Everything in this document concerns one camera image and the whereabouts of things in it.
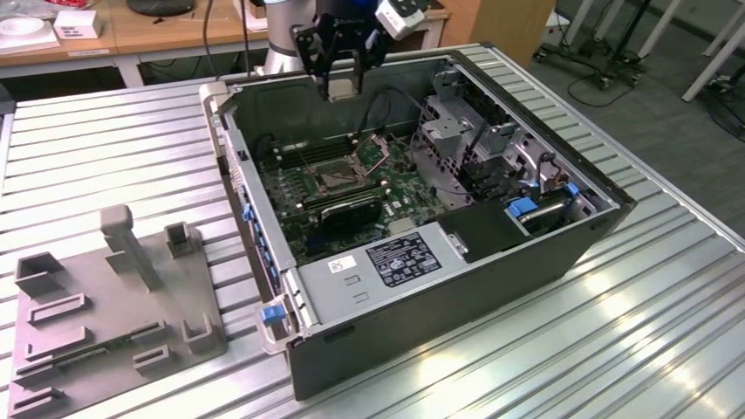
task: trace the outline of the blue latch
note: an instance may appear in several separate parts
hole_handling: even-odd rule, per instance
[[[523,214],[528,214],[531,211],[539,209],[539,206],[531,198],[516,199],[511,202],[509,210],[511,214],[517,218]]]
[[[261,309],[261,321],[264,325],[272,325],[283,321],[285,317],[288,317],[288,314],[284,312],[281,304]]]
[[[253,218],[252,215],[253,215],[252,205],[247,203],[244,205],[244,221],[251,220]]]
[[[567,184],[567,190],[569,190],[569,193],[572,194],[572,196],[577,196],[580,195],[580,187],[577,185],[575,185],[573,183],[568,183]]]

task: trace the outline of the aluminum extrusion table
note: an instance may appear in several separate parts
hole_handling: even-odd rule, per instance
[[[136,234],[179,220],[199,226],[229,349],[72,417],[742,416],[742,239],[496,50],[463,51],[640,201],[565,277],[296,402],[285,360],[263,352],[255,332],[259,293],[209,155],[200,81],[25,102],[0,140],[0,412],[15,260],[103,246],[96,210],[128,203]]]

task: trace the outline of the motherboard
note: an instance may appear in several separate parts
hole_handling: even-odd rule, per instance
[[[320,145],[316,141],[313,146],[275,141],[260,173],[300,265],[411,230],[447,212],[419,174],[407,141],[388,133]]]

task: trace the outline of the gray carpet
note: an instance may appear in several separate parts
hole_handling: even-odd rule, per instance
[[[557,8],[573,16],[581,0],[560,0]],[[585,25],[595,23],[605,5],[599,0]],[[634,6],[626,3],[607,39],[615,46]],[[657,17],[648,13],[630,40],[638,51]],[[583,35],[575,41],[577,47]],[[708,42],[670,25],[645,65],[649,73],[637,88],[605,108],[585,106],[567,94],[567,86],[592,72],[560,57],[533,63],[529,71],[540,81],[585,114],[601,129],[641,160],[738,232],[745,236],[745,143],[732,138],[712,122],[701,100],[688,104],[680,97],[705,68],[709,58],[701,55]],[[732,57],[722,73],[732,74],[742,59]],[[628,89],[617,83],[601,92],[589,82],[579,83],[575,95],[601,104]],[[737,104],[741,115],[745,106]]]

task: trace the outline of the wooden desk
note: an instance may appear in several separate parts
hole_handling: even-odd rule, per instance
[[[157,18],[135,13],[125,0],[101,0],[95,8],[105,21],[103,37],[63,40],[60,48],[0,57],[0,79],[115,66],[127,87],[144,86],[141,63],[205,55],[201,39],[205,6],[207,0],[197,0],[197,7],[191,13],[165,17],[156,24]],[[424,48],[439,46],[448,18],[447,10],[428,11],[428,21],[420,27],[427,31]],[[244,50],[241,18],[231,0],[215,0],[207,34],[211,53]],[[249,31],[249,48],[268,48],[267,37],[267,31]]]
[[[165,17],[155,24],[156,17],[135,13],[125,0],[109,0],[112,24],[116,32],[116,48],[120,54],[133,54],[203,47],[201,26],[205,18],[207,0],[197,0],[197,8],[180,16]],[[243,43],[241,17],[231,0],[215,0],[209,14],[209,46]],[[249,32],[249,39],[267,39],[267,31]]]
[[[104,21],[104,27],[101,31],[101,37],[99,39],[60,39],[60,47],[48,48],[45,50],[21,52],[17,54],[0,55],[0,67],[19,66],[19,65],[33,65],[40,63],[53,63],[59,64],[64,61],[77,61],[77,60],[91,60],[92,58],[111,57],[116,55],[116,43],[115,43],[115,30],[111,25],[111,10],[109,10],[109,0],[101,0],[93,6],[93,10],[97,11],[101,20]],[[107,63],[111,62],[111,58],[104,58],[100,60]],[[83,68],[95,68],[101,65],[89,65]],[[67,71],[64,68],[56,70],[57,72]],[[3,68],[0,68],[0,78],[13,77],[8,74]]]

